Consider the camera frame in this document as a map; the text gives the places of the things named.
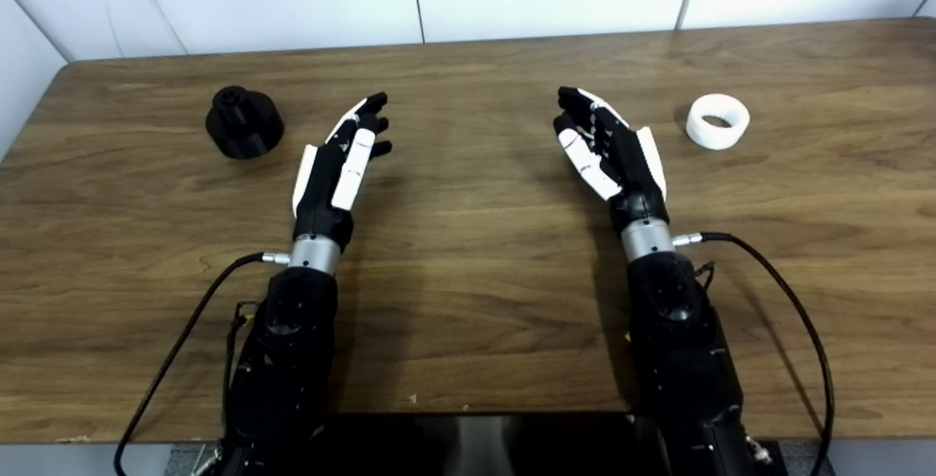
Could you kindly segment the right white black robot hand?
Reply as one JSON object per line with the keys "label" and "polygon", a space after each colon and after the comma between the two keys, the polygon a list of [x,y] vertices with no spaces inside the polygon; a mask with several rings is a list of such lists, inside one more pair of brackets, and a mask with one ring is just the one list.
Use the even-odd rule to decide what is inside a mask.
{"label": "right white black robot hand", "polygon": [[668,187],[648,127],[634,129],[611,104],[582,88],[561,86],[553,121],[559,146],[575,171],[611,209],[616,232],[637,222],[669,223]]}

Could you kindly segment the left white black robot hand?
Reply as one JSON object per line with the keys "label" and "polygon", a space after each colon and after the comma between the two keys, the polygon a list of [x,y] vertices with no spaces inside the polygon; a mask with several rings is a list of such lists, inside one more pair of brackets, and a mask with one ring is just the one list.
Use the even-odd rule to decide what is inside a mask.
{"label": "left white black robot hand", "polygon": [[369,163],[388,155],[389,140],[378,135],[389,127],[381,116],[388,94],[364,97],[342,114],[323,143],[306,144],[292,196],[292,237],[328,238],[341,252],[353,236],[351,215]]}

